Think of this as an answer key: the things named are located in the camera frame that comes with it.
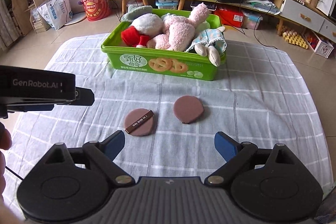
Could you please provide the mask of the person's left hand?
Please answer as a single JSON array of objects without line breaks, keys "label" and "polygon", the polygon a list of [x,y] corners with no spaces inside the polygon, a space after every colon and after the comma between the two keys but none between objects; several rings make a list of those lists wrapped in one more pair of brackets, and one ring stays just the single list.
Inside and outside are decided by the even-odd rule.
[{"label": "person's left hand", "polygon": [[[8,150],[12,146],[11,135],[9,131],[5,128],[5,126],[1,123],[0,125],[0,149],[1,150]],[[5,156],[0,152],[0,194],[1,200],[3,200],[2,194],[6,186],[4,172],[6,167]]]}]

